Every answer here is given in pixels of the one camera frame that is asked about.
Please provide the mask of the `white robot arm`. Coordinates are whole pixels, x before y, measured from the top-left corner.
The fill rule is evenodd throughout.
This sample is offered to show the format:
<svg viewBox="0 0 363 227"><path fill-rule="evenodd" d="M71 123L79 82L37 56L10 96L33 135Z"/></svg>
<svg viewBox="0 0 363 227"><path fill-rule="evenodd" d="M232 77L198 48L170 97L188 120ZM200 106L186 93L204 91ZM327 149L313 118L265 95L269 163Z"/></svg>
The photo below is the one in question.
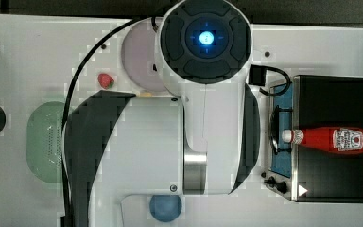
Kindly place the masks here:
<svg viewBox="0 0 363 227"><path fill-rule="evenodd" d="M100 91L67 116L66 227L123 227L129 196L233 193L258 158L251 56L250 23L227 0L172 7L155 41L167 96Z"/></svg>

